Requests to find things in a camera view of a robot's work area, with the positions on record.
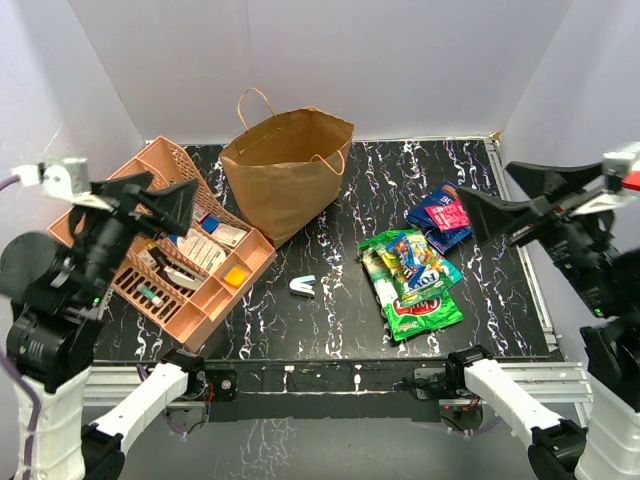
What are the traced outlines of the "green yellow chips bag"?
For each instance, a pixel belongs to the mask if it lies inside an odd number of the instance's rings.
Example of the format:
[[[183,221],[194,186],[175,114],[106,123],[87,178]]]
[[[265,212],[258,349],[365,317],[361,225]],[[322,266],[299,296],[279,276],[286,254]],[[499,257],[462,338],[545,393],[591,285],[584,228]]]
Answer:
[[[358,245],[362,264],[375,290],[381,307],[399,302],[402,308],[416,305],[420,298],[409,294],[406,281],[401,276],[399,261],[391,258],[387,244],[403,233],[403,230],[383,231]]]

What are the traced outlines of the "red pink snack packet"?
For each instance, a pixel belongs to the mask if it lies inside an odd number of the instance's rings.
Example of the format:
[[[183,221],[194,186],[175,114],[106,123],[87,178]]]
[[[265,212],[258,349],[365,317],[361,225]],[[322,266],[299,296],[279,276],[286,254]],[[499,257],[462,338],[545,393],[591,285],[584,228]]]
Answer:
[[[446,205],[431,205],[424,210],[441,232],[470,226],[469,218],[460,201]]]

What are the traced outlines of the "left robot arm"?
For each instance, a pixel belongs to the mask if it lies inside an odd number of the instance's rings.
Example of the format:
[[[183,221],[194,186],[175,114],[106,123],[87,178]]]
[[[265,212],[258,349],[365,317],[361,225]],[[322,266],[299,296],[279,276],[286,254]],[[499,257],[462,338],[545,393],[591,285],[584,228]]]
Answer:
[[[119,405],[84,423],[84,390],[104,323],[102,304],[137,237],[183,235],[199,183],[191,179],[155,191],[148,172],[70,182],[47,195],[71,205],[71,245],[32,231],[1,255],[1,293],[13,322],[1,356],[19,402],[19,479],[115,479],[148,424],[175,399],[206,387],[201,357],[168,352]]]

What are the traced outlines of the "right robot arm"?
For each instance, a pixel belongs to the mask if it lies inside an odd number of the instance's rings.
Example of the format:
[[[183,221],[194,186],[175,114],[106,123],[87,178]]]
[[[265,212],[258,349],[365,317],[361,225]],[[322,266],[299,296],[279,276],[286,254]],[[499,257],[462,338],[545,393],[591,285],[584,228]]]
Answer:
[[[600,319],[580,331],[593,406],[579,426],[544,407],[481,346],[451,353],[447,388],[487,402],[522,441],[540,479],[635,479],[639,475],[639,253],[612,243],[615,210],[639,196],[639,156],[610,152],[595,164],[546,167],[512,162],[521,202],[469,188],[459,198],[479,243],[506,236],[538,242]]]

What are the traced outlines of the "dark blue snack bag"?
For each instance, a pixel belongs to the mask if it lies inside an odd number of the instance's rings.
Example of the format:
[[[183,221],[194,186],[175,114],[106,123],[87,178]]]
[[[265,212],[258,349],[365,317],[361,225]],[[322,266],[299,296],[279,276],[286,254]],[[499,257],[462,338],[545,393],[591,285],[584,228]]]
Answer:
[[[407,222],[420,228],[428,242],[441,254],[445,254],[470,236],[471,227],[441,232],[425,213],[424,208],[431,205],[446,205],[454,201],[460,201],[457,187],[452,182],[445,181],[406,215]]]

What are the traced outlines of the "brown paper bag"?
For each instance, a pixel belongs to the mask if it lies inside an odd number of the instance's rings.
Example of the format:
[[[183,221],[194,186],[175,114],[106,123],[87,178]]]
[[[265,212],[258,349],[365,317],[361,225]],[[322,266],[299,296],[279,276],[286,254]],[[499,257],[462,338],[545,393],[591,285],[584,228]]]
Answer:
[[[237,114],[244,132],[219,159],[242,217],[279,248],[338,198],[355,126],[314,106],[271,110],[254,126],[241,103]],[[301,142],[309,132],[346,142],[337,148]]]

